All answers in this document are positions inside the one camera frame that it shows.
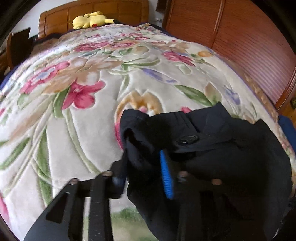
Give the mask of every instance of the stuffed toy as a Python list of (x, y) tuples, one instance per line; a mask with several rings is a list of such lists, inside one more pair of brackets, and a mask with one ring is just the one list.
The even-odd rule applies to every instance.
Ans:
[(119, 23), (115, 19), (107, 19), (102, 12), (87, 13), (83, 16), (76, 17), (73, 22), (74, 29), (99, 27), (105, 23)]

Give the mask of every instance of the black fabric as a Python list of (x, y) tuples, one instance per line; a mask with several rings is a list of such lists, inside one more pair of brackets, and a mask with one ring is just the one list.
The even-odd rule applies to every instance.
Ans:
[[(176, 240), (179, 203), (166, 198), (160, 174), (159, 151), (198, 179), (219, 178), (241, 186), (255, 197), (252, 207), (228, 197), (242, 217), (250, 208), (272, 240), (288, 206), (292, 190), (290, 160), (269, 127), (232, 118), (221, 103), (184, 114), (152, 117), (125, 110), (120, 134), (128, 155), (128, 198), (159, 241)], [(184, 145), (187, 136), (198, 140)]]

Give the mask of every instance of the snap button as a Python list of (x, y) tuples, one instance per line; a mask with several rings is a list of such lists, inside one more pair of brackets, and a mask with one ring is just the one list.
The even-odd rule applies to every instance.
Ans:
[(198, 141), (198, 136), (195, 135), (188, 135), (188, 136), (183, 136), (179, 139), (178, 143), (180, 145), (190, 145), (196, 141)]

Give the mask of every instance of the wooden headboard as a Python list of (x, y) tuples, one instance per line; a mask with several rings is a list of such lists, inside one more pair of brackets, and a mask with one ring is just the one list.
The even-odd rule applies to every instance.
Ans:
[(39, 38), (72, 29), (74, 18), (101, 11), (107, 18), (136, 26), (148, 22), (148, 0), (78, 0), (43, 12), (39, 19)]

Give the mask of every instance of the blue cloth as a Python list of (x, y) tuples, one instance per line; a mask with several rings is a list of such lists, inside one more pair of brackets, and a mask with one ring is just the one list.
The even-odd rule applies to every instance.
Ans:
[(2, 81), (2, 83), (0, 84), (0, 90), (3, 89), (3, 87), (6, 85), (6, 83), (8, 82), (8, 80), (10, 79), (10, 77), (12, 76), (12, 74), (17, 70), (17, 68), (22, 64), (22, 62), (20, 64), (18, 64), (17, 66), (15, 66), (11, 71), (8, 72), (8, 74), (5, 76), (4, 80)]
[(285, 133), (293, 150), (296, 152), (296, 129), (293, 126), (292, 121), (286, 116), (279, 115), (279, 125)]

